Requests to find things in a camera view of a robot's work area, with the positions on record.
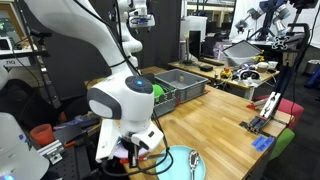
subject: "black cable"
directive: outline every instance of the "black cable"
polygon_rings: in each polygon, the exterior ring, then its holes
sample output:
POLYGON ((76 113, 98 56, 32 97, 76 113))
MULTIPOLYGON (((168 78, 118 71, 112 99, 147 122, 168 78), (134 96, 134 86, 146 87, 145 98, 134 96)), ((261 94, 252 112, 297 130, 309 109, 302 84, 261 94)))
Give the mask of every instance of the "black cable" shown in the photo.
POLYGON ((315 16, 315 18, 314 18, 314 22, 313 22, 313 26, 312 26, 312 30, 311 30, 311 37, 310 37, 310 42, 309 42, 309 44, 308 44, 308 47, 309 47, 309 45, 311 44, 311 41, 312 41, 312 39, 313 39, 313 33, 314 33, 314 28, 315 28, 315 26, 316 26, 316 23, 317 23, 317 20, 318 20, 318 16, 319 16, 319 12, 320 12, 320 5, 319 5, 319 7, 318 7, 318 12, 317 12, 317 14, 316 14, 316 16, 315 16))
POLYGON ((311 95, 306 94, 306 93, 304 93, 304 92, 295 91, 295 93, 301 94, 301 95, 303 95, 303 96, 307 96, 307 97, 312 98, 312 99, 316 98, 315 96, 311 96, 311 95))
POLYGON ((169 146, 168 146, 168 142, 167 142, 166 135, 165 135, 165 133, 163 132, 163 129, 162 129, 161 124, 160 124, 160 122, 159 122, 157 113, 156 113, 155 111, 153 111, 153 115, 154 115, 154 117, 155 117, 155 123, 156 123, 156 125, 158 126, 159 130, 163 133, 163 142, 164 142, 164 145, 165 145, 165 147, 166 147, 166 154, 165 154, 164 158, 163 158, 160 162, 158 162, 158 163, 156 163, 155 165, 152 165, 152 166, 150 166, 150 167, 148 167, 148 168, 145 168, 145 169, 141 169, 140 166, 139 166, 139 161, 137 161, 137 168, 138 168, 139 170, 144 170, 143 173, 144 173, 144 174, 148 174, 148 175, 158 175, 158 174, 162 174, 162 173, 168 171, 168 170, 171 168, 171 166, 173 165, 173 162, 174 162, 173 157, 172 157, 172 154, 171 154, 170 151, 169 151, 170 148, 169 148, 169 146), (148 172, 148 171, 147 171, 147 170, 153 169, 153 168, 157 167, 158 165, 160 165, 161 163, 163 163, 163 162, 167 159, 168 154, 169 154, 169 156, 170 156, 170 158, 171 158, 171 163, 169 164, 169 166, 168 166, 167 168, 165 168, 165 169, 162 170, 162 171, 156 172, 156 173, 148 172))
POLYGON ((293 117, 293 107, 294 107, 294 104, 296 103, 296 80, 297 80, 297 75, 298 75, 298 72, 295 72, 295 75, 294 75, 294 78, 293 78, 293 87, 292 87, 292 106, 291 106, 291 109, 290 109, 290 121, 293 117))
MULTIPOLYGON (((314 34, 314 28, 315 28, 316 23, 317 23, 317 19, 318 19, 318 16, 319 16, 319 12, 320 12, 320 5, 319 5, 319 7, 318 7, 318 11, 317 11, 317 14, 316 14, 316 16, 315 16, 315 20, 314 20, 314 22, 313 22, 310 40, 309 40, 309 42, 308 42, 308 44, 307 44, 306 49, 305 49, 304 52, 302 53, 303 56, 305 55, 305 53, 306 53, 307 50, 309 49, 310 44, 311 44, 311 42, 312 42, 313 34, 314 34)), ((294 79, 293 79, 293 82, 292 82, 292 83, 293 83, 293 87, 292 87, 292 101, 293 101, 293 103, 292 103, 292 106, 291 106, 291 112, 290 112, 291 116, 290 116, 290 120, 291 120, 292 117, 293 117, 293 115, 292 115, 293 107, 294 107, 294 104, 296 103, 296 80, 297 80, 297 75, 298 75, 298 72, 297 72, 297 71, 298 71, 299 65, 300 65, 300 64, 298 64, 298 67, 296 67, 296 72, 295 72, 294 79)))
POLYGON ((26 40, 26 39, 28 39, 28 37, 22 39, 21 41, 16 42, 16 43, 13 45, 13 47, 12 47, 12 54, 13 54, 13 56, 16 58, 16 60, 21 64, 21 66, 22 66, 24 69, 26 69, 26 70, 33 76, 33 78, 37 81, 38 87, 40 87, 40 82, 39 82, 39 80, 37 79, 37 77, 30 71, 30 69, 28 69, 28 68, 20 61, 20 59, 17 57, 16 53, 14 52, 14 48, 17 46, 17 44, 20 43, 20 42, 22 42, 22 41, 24 41, 24 40, 26 40))
MULTIPOLYGON (((40 87, 40 82, 39 82, 38 78, 30 71, 30 69, 28 69, 28 68, 20 61, 20 59, 17 57, 16 53, 14 52, 14 48, 17 46, 17 44, 20 43, 20 42, 22 42, 22 41, 24 41, 24 40, 26 40, 26 39, 28 39, 28 38, 29 38, 29 37, 26 37, 26 38, 22 39, 21 41, 16 42, 16 43, 13 45, 13 47, 12 47, 12 54, 13 54, 13 56, 17 59, 17 61, 22 65, 22 67, 23 67, 24 69, 26 69, 26 70, 31 74, 31 76, 33 76, 33 78, 37 81, 37 85, 38 85, 38 88, 39 88, 39 87, 40 87)), ((28 99, 28 101, 26 102, 26 104, 23 106, 23 108, 22 108, 22 110, 21 110, 21 113, 20 113, 20 115, 19 115, 19 118, 17 119, 18 122, 21 121, 21 118, 22 118, 22 115, 24 114, 24 111, 26 110, 26 108, 27 108, 27 106, 29 105, 29 103, 31 102, 31 100, 35 97, 35 95, 36 95, 36 91, 33 92, 33 94, 31 95, 31 97, 28 99)))
POLYGON ((115 64, 115 65, 110 66, 110 68, 119 66, 119 65, 121 65, 121 64, 123 64, 123 63, 125 63, 125 62, 126 62, 126 60, 123 60, 123 61, 119 62, 118 64, 115 64))
POLYGON ((120 43, 121 48, 123 49, 123 45, 122 45, 122 30, 121 30, 121 21, 120 21, 121 19, 120 19, 118 0, 115 0, 115 5, 116 5, 116 10, 117 10, 118 25, 119 25, 119 43, 120 43))
MULTIPOLYGON (((95 19, 97 19, 98 21, 102 22, 103 24, 105 24, 108 28, 110 28, 111 30, 113 30, 115 32, 115 34, 117 34, 117 30, 115 28, 113 28, 109 23, 107 23, 105 20, 101 19, 99 16, 95 15, 94 13, 92 13, 89 9, 87 9, 85 6, 83 6, 78 0, 73 0, 79 7, 81 7, 84 11, 86 11, 87 13, 89 13, 91 16, 93 16, 95 19)), ((112 38, 115 41, 116 46, 118 47, 121 55, 124 57, 125 61, 127 62, 127 64, 129 65, 129 67, 131 67, 136 73, 137 75, 140 76, 140 72, 132 65, 132 63, 129 61, 129 59, 127 58, 124 49, 122 48, 122 46, 120 45, 122 42, 119 42, 119 37, 116 38, 114 37, 113 33, 110 33, 112 38)))
POLYGON ((148 174, 148 175, 158 175, 158 174, 161 174, 161 173, 166 172, 167 170, 169 170, 169 169, 171 168, 171 166, 173 165, 174 159, 173 159, 173 157, 172 157, 172 154, 169 152, 169 146, 168 146, 167 138, 166 138, 166 136, 165 136, 165 134, 164 134, 164 132, 163 132, 163 129, 162 129, 161 124, 160 124, 160 122, 159 122, 158 116, 157 116, 157 114, 156 114, 155 111, 153 111, 153 114, 154 114, 154 117, 155 117, 155 123, 156 123, 156 125, 158 126, 159 130, 163 133, 163 142, 164 142, 165 147, 166 147, 166 154, 165 154, 164 158, 163 158, 162 160, 160 160, 160 162, 156 163, 155 165, 152 165, 152 166, 150 166, 150 167, 143 168, 143 169, 140 168, 140 166, 139 166, 139 160, 136 159, 137 168, 138 168, 139 170, 138 170, 138 171, 134 171, 134 172, 130 172, 130 173, 122 173, 122 174, 116 174, 116 173, 108 172, 108 171, 105 169, 105 167, 106 167, 106 165, 107 165, 108 159, 104 159, 104 160, 102 160, 101 168, 102 168, 102 171, 103 171, 105 174, 107 174, 107 175, 109 175, 109 176, 114 176, 114 177, 126 177, 126 176, 135 175, 135 174, 138 174, 138 173, 144 173, 144 174, 148 174), (157 167, 158 165, 162 164, 162 163, 167 159, 167 156, 168 156, 168 155, 169 155, 170 158, 171 158, 171 163, 170 163, 170 165, 169 165, 167 168, 165 168, 164 170, 162 170, 162 171, 160 171, 160 172, 157 172, 157 173, 148 172, 148 170, 153 169, 153 168, 157 167))

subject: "gray plastic bin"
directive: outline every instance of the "gray plastic bin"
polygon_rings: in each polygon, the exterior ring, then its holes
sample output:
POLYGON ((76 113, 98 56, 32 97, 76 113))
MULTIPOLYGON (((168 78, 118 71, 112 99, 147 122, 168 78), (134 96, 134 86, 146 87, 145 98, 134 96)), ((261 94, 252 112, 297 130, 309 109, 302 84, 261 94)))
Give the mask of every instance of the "gray plastic bin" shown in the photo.
POLYGON ((203 95, 205 85, 208 82, 207 78, 178 69, 157 74, 156 79, 174 86, 177 89, 177 98, 180 99, 180 103, 185 103, 203 95))
POLYGON ((159 101, 155 100, 154 104, 154 111, 157 117, 160 117, 173 111, 177 106, 178 99, 176 97, 176 88, 171 84, 160 79, 155 79, 155 84, 159 85, 165 92, 159 96, 159 101))

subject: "green object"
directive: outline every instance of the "green object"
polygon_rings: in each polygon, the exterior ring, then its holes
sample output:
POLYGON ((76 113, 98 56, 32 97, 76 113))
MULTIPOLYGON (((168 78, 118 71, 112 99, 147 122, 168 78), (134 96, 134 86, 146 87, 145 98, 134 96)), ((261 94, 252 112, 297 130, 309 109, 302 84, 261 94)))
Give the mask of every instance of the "green object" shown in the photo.
POLYGON ((288 128, 285 129, 277 139, 276 145, 272 151, 269 160, 277 158, 282 153, 282 151, 288 146, 288 144, 292 141, 293 138, 294 132, 288 128))
POLYGON ((158 84, 153 84, 152 87, 153 87, 153 91, 154 91, 154 97, 156 99, 156 102, 158 102, 159 97, 164 94, 164 91, 163 91, 162 87, 159 86, 158 84))

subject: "red container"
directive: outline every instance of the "red container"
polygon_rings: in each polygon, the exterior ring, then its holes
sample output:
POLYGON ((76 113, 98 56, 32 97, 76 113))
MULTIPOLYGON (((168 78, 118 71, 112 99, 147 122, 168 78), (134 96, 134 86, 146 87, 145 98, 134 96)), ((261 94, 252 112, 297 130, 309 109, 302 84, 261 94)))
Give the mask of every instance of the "red container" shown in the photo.
POLYGON ((52 143, 55 140, 50 124, 42 124, 33 128, 30 132, 30 135, 42 147, 52 143))

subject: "wooden tabletop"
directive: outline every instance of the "wooden tabletop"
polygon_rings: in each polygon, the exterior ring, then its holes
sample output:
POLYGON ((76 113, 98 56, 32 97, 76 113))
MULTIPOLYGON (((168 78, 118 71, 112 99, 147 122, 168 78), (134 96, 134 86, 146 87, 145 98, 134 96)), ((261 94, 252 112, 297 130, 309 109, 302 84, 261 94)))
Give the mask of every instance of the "wooden tabletop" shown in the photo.
MULTIPOLYGON (((152 72, 148 68, 143 73, 152 72)), ((169 146, 184 145, 197 150, 206 165, 206 179, 243 179, 264 156, 251 143, 259 135, 249 133, 239 126, 242 121, 250 122, 258 111, 246 108, 251 101, 206 86, 210 92, 181 104, 159 118, 169 146)), ((289 122, 290 116, 277 112, 276 119, 289 122)), ((270 121, 264 131, 278 137, 285 125, 270 121)), ((164 150, 164 144, 150 154, 164 150)), ((154 165, 155 160, 140 163, 142 167, 154 165)), ((156 176, 137 174, 134 180, 157 179, 156 176)))
MULTIPOLYGON (((211 64, 200 62, 198 60, 194 60, 194 61, 197 62, 200 66, 202 66, 202 65, 213 66, 213 70, 214 71, 210 71, 210 72, 200 71, 198 67, 186 66, 184 64, 181 64, 179 61, 168 63, 168 65, 171 68, 177 68, 177 69, 185 70, 185 71, 197 74, 199 76, 206 77, 206 78, 208 78, 210 80, 214 79, 215 75, 218 75, 218 78, 217 78, 218 81, 227 81, 228 84, 230 84, 232 86, 236 86, 236 87, 241 88, 241 89, 249 89, 249 88, 251 88, 250 86, 247 86, 245 84, 240 84, 240 83, 238 83, 236 81, 225 80, 225 79, 221 78, 220 77, 220 73, 224 70, 224 68, 226 66, 214 66, 214 65, 211 65, 211 64)), ((271 79, 272 77, 274 77, 274 76, 276 76, 278 74, 279 74, 279 71, 277 71, 274 74, 260 73, 261 81, 262 82, 266 82, 266 81, 268 81, 269 79, 271 79)))

